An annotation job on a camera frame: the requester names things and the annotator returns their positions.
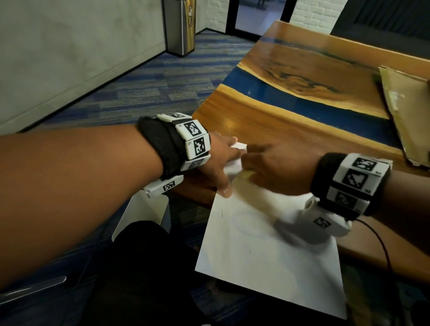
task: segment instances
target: white paper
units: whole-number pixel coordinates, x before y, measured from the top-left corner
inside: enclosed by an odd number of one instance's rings
[[[237,160],[224,171],[234,178],[241,169]],[[297,220],[311,194],[232,185],[232,197],[215,196],[196,271],[346,319],[336,241]]]

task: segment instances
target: cardboard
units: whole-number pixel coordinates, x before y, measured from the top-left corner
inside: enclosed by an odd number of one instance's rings
[[[380,67],[388,109],[393,116],[406,157],[430,167],[430,87],[427,80]]]

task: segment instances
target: wrist-mounted device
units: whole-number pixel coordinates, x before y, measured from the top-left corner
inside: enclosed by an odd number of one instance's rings
[[[391,160],[357,153],[327,153],[319,161],[310,191],[319,198],[319,207],[353,221],[377,210],[392,166]]]
[[[178,185],[184,180],[182,172],[205,164],[211,155],[209,133],[198,120],[183,113],[157,114],[157,118],[141,117],[138,131],[160,156],[163,175],[144,191],[150,198]]]

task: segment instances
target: trash can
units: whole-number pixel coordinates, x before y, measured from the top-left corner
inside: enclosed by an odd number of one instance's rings
[[[163,0],[167,51],[185,57],[194,51],[196,0]]]

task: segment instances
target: table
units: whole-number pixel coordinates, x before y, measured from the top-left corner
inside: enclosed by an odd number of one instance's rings
[[[430,61],[319,34],[276,21],[194,113],[209,131],[240,142],[296,142],[327,152],[394,161],[394,169],[429,176],[403,156],[378,86],[378,66],[430,79]],[[216,189],[194,171],[175,192],[211,207]],[[430,283],[430,257],[372,218],[395,273]],[[387,268],[376,236],[355,223],[339,252]]]

